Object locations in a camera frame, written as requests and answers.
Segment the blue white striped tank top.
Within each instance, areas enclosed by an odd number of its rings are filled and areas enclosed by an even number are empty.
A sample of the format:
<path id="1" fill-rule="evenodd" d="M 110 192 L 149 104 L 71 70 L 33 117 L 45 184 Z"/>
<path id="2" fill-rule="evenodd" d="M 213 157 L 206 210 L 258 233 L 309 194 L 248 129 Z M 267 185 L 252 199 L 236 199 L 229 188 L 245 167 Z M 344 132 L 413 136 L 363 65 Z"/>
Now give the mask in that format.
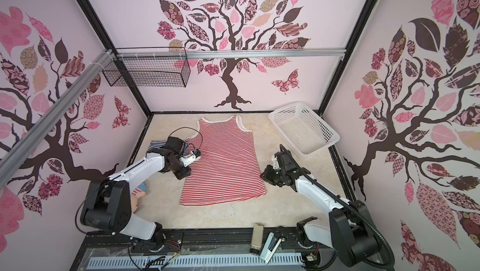
<path id="1" fill-rule="evenodd" d="M 187 143 L 185 140 L 174 140 L 169 142 L 167 140 L 152 140 L 147 148 L 147 152 L 152 152 L 155 149 L 169 149 L 177 155 L 185 155 L 187 153 Z"/>

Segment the white plastic laundry basket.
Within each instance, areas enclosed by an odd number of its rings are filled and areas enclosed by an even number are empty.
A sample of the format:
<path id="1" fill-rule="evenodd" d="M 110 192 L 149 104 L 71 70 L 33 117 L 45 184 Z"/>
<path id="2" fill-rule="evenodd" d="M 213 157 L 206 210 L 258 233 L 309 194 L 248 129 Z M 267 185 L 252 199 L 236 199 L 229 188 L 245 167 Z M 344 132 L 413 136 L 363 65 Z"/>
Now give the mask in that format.
<path id="1" fill-rule="evenodd" d="M 277 133 L 299 158 L 311 157 L 340 141 L 340 135 L 303 102 L 278 108 L 268 115 Z"/>

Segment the red white striped tank top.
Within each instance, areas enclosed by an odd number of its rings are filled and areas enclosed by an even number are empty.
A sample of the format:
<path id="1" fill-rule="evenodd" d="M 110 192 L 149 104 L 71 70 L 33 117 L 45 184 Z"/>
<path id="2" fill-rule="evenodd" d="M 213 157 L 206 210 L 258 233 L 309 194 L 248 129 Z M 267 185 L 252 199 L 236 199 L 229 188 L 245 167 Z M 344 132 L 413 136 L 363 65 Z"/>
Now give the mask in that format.
<path id="1" fill-rule="evenodd" d="M 188 138 L 189 150 L 201 157 L 192 163 L 179 203 L 182 206 L 212 206 L 265 196 L 253 132 L 240 115 L 227 120 L 197 121 L 198 133 Z"/>

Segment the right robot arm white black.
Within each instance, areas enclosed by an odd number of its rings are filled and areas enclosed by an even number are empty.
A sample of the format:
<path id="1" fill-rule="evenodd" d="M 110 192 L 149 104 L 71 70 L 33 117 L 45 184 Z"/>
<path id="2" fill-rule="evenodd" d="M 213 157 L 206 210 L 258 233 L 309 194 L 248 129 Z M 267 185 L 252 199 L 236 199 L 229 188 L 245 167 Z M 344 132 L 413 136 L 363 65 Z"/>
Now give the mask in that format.
<path id="1" fill-rule="evenodd" d="M 393 268 L 393 251 L 367 206 L 334 194 L 301 167 L 290 150 L 281 146 L 260 177 L 272 186 L 291 187 L 327 215 L 327 225 L 319 224 L 315 217 L 298 223 L 297 236 L 302 246 L 328 247 L 333 251 L 332 258 L 347 267 L 364 263 L 377 269 Z"/>

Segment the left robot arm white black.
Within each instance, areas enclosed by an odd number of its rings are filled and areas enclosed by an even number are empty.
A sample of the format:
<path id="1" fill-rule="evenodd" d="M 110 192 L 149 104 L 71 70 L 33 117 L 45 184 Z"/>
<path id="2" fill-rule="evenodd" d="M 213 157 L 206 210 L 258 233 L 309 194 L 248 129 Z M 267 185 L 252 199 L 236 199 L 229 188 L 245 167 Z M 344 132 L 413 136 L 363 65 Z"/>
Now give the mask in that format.
<path id="1" fill-rule="evenodd" d="M 148 150 L 140 161 L 104 180 L 92 181 L 76 218 L 84 226 L 128 236 L 158 250 L 166 241 L 163 226 L 134 213 L 133 193 L 159 172 L 172 172 L 178 180 L 190 176 L 190 165 L 200 157 L 200 150 L 188 150 L 184 140 L 168 137 L 163 146 Z"/>

